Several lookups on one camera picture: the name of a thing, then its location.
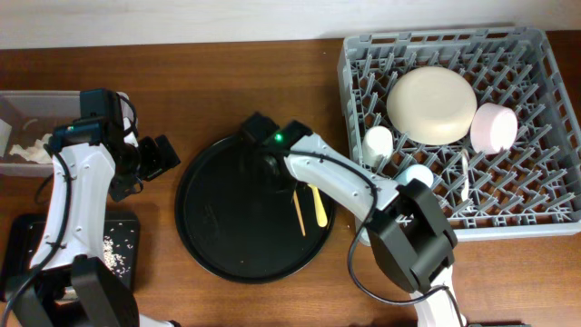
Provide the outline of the white cup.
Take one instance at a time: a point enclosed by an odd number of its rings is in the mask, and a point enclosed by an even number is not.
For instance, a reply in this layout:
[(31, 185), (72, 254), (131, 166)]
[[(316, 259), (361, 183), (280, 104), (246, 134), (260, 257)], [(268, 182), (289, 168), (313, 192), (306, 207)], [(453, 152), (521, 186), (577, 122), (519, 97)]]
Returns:
[(393, 154), (393, 136), (384, 126), (371, 127), (364, 135), (362, 143), (363, 163), (369, 167), (378, 167), (383, 159)]

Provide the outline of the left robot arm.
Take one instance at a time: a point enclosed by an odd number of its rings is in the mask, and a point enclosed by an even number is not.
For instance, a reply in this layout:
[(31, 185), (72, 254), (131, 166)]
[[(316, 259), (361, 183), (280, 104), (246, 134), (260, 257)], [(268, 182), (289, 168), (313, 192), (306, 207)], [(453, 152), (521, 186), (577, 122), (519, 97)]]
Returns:
[(1, 323), (23, 326), (159, 326), (105, 264), (106, 203), (140, 193), (180, 159), (166, 136), (139, 138), (130, 100), (108, 89), (79, 94), (80, 116), (44, 145), (53, 190), (44, 233), (29, 269), (6, 287)]

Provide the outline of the pink bowl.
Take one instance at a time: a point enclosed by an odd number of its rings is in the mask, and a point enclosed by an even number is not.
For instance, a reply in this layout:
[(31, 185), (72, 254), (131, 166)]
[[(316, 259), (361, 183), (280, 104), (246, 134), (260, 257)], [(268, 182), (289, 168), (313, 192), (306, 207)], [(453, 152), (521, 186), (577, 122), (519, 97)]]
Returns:
[(498, 154), (508, 150), (517, 138), (515, 112), (498, 104), (482, 104), (470, 126), (470, 142), (476, 153)]

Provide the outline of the white plastic fork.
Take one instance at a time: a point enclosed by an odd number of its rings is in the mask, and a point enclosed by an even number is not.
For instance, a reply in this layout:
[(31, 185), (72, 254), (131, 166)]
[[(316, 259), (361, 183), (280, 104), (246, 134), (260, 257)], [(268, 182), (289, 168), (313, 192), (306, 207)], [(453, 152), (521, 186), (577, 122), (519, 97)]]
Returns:
[(468, 150), (462, 149), (461, 152), (461, 164), (462, 164), (462, 175), (464, 178), (462, 190), (460, 192), (460, 198), (462, 201), (466, 201), (469, 195), (469, 177), (468, 177)]

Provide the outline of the blue cup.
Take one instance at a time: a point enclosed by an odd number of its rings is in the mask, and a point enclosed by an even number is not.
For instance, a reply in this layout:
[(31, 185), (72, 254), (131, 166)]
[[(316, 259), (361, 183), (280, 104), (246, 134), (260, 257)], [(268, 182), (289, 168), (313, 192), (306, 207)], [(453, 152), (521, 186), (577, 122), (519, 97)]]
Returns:
[(414, 179), (423, 182), (428, 188), (434, 183), (433, 173), (422, 164), (412, 164), (395, 177), (395, 181), (401, 185), (406, 185)]

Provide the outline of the rice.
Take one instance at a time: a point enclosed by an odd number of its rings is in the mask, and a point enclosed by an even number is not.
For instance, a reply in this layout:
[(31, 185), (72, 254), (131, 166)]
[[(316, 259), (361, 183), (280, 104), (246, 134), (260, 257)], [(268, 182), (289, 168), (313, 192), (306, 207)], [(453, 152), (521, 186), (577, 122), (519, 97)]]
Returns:
[(108, 269), (119, 278), (128, 278), (133, 270), (136, 228), (131, 222), (108, 221), (104, 227), (103, 259)]

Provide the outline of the large white tissue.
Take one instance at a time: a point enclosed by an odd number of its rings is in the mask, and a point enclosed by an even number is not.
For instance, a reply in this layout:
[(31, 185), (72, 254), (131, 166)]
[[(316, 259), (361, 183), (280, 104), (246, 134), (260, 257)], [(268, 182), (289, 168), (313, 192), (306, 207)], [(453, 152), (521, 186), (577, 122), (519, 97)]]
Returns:
[(48, 144), (52, 134), (45, 134), (41, 139), (37, 139), (34, 145), (23, 148), (21, 145), (15, 144), (12, 146), (9, 154), (17, 155), (24, 158), (27, 162), (36, 164), (51, 164), (52, 159), (50, 154), (44, 149), (44, 145)]

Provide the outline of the beige plate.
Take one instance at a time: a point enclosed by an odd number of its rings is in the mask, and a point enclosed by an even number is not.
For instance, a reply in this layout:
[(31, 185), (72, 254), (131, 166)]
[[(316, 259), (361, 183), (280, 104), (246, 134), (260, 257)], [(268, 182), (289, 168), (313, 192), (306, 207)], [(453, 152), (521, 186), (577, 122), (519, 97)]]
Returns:
[(471, 85), (460, 74), (426, 66), (404, 74), (387, 99), (392, 125), (413, 142), (452, 144), (463, 138), (477, 110)]

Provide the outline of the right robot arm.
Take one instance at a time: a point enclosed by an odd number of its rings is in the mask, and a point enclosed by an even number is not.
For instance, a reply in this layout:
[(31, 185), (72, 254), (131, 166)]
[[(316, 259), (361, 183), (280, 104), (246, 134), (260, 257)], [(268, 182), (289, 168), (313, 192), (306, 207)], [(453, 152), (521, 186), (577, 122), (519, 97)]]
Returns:
[(361, 291), (386, 301), (362, 284), (353, 267), (359, 240), (367, 236), (379, 269), (410, 296), (392, 305), (414, 306), (420, 326), (466, 325), (451, 278), (458, 238), (428, 186), (374, 174), (298, 121), (279, 127), (255, 113), (241, 124), (241, 137), (251, 148), (255, 169), (275, 187), (315, 186), (359, 219), (347, 265)]

